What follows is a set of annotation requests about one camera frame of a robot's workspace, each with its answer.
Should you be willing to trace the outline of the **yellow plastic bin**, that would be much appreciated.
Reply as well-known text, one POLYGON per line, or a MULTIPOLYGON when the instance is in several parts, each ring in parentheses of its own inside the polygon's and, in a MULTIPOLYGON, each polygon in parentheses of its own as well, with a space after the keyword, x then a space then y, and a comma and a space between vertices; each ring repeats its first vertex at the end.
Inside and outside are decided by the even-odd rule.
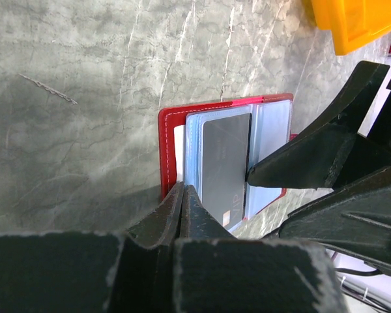
POLYGON ((303 1, 308 18, 332 34, 335 54, 347 55, 391 33, 391 1, 303 1))

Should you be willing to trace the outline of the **black VIP card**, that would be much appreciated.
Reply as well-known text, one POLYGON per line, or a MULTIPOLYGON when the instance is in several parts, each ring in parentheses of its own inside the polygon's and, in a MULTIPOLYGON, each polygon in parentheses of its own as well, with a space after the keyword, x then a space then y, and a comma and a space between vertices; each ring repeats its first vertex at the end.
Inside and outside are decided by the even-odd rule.
POLYGON ((201 201, 227 230, 242 221, 251 114, 203 123, 201 201))

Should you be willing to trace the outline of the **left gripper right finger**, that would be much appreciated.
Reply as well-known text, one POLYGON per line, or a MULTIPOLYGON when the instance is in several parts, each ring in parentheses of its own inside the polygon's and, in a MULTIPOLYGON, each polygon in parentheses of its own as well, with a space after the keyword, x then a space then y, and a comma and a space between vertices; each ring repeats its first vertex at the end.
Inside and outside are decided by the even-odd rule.
POLYGON ((307 241, 233 237, 184 189, 174 244, 175 312, 344 312, 325 249, 307 241))

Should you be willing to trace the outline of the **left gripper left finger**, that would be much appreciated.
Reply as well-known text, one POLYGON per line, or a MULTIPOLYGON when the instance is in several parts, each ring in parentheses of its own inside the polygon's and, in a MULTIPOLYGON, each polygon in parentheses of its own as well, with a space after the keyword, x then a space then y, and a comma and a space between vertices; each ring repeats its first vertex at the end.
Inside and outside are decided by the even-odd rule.
POLYGON ((168 312, 183 193, 127 231, 0 233, 0 312, 168 312))

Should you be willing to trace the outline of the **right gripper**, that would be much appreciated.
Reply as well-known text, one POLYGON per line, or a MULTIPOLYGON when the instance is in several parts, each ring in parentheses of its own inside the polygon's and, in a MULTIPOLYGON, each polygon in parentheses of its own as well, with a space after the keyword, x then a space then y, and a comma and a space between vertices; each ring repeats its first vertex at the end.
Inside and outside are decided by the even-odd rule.
POLYGON ((358 134, 389 69, 359 62, 320 116, 252 166, 247 182, 295 189, 348 185, 290 213, 278 236, 320 243, 391 276, 391 79, 368 135, 358 134))

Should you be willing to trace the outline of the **red leather card holder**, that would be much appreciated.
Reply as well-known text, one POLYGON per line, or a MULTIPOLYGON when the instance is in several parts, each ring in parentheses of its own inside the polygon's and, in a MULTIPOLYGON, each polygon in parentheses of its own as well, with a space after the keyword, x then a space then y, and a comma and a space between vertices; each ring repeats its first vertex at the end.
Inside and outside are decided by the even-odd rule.
POLYGON ((285 196, 284 188, 250 186, 248 170, 293 139, 293 95, 174 106, 158 114, 161 195, 192 185, 227 230, 285 196))

